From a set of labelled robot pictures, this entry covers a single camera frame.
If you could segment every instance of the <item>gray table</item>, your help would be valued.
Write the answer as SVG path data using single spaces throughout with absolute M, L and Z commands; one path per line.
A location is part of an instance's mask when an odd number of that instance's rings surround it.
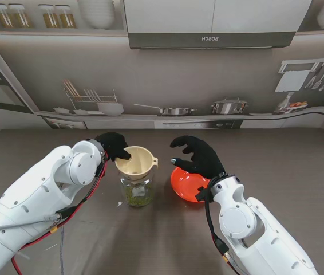
M 129 145 L 148 148 L 159 159 L 156 198 L 143 208 L 123 203 L 117 170 L 109 163 L 91 200 L 65 226 L 65 274 L 150 275 L 233 274 L 212 244 L 203 206 L 172 190 L 169 160 L 183 156 L 169 148 L 190 133 L 216 149 L 226 170 L 245 184 L 245 196 L 260 199 L 303 246 L 324 274 L 324 132 L 275 130 L 123 130 Z M 0 132 L 0 195 L 54 147 L 94 137 L 90 130 L 6 130 Z M 218 230 L 218 205 L 211 205 Z M 60 274 L 60 232 L 17 256 L 24 275 Z M 0 274 L 14 275 L 11 264 Z

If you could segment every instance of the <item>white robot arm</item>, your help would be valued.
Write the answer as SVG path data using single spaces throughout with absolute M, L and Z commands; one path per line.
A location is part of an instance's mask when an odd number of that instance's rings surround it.
M 104 150 L 95 140 L 60 146 L 16 180 L 0 198 L 0 270 L 26 243 L 58 221 L 92 182 Z
M 220 229 L 250 275 L 318 275 L 306 252 L 257 199 L 243 197 L 244 186 L 236 176 L 218 180 L 211 187 L 220 204 Z M 250 247 L 243 239 L 264 226 L 263 235 Z

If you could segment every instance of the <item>funnel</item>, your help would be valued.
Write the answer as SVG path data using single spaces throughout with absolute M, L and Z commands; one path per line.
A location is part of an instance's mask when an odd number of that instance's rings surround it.
M 138 180 L 144 178 L 153 166 L 158 167 L 158 159 L 153 157 L 147 149 L 139 146 L 130 146 L 124 148 L 126 152 L 132 155 L 129 160 L 115 160 L 117 169 L 128 179 Z

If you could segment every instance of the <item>glass jar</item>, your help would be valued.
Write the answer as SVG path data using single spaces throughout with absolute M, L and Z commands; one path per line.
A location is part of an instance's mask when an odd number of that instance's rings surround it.
M 59 17 L 63 28 L 76 29 L 76 22 L 74 20 L 72 10 L 68 5 L 55 5 L 56 9 L 59 11 Z
M 0 23 L 3 28 L 14 28 L 13 16 L 8 13 L 8 7 L 0 4 Z
M 144 178 L 136 180 L 127 178 L 120 173 L 121 188 L 128 205 L 141 207 L 152 201 L 154 195 L 153 176 L 153 170 Z
M 47 28 L 60 28 L 58 16 L 55 13 L 55 8 L 53 5 L 41 4 L 38 5 L 42 11 L 42 16 L 45 21 Z
M 22 4 L 9 4 L 9 9 L 12 11 L 15 19 L 15 24 L 19 28 L 33 28 L 29 16 L 25 12 L 25 6 Z

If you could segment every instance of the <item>spice jar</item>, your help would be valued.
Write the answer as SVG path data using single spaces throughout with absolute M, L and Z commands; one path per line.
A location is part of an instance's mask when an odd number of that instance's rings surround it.
M 29 16 L 25 12 L 25 6 L 22 4 L 9 4 L 9 9 L 12 11 L 15 19 L 16 27 L 33 28 Z
M 8 7 L 5 4 L 0 4 L 0 23 L 3 28 L 14 28 L 13 17 L 8 13 Z
M 76 29 L 76 22 L 70 7 L 68 5 L 55 5 L 55 7 L 59 11 L 59 17 L 63 28 Z
M 38 5 L 42 11 L 42 16 L 45 21 L 47 28 L 60 28 L 58 16 L 55 13 L 55 8 L 53 5 L 41 4 Z

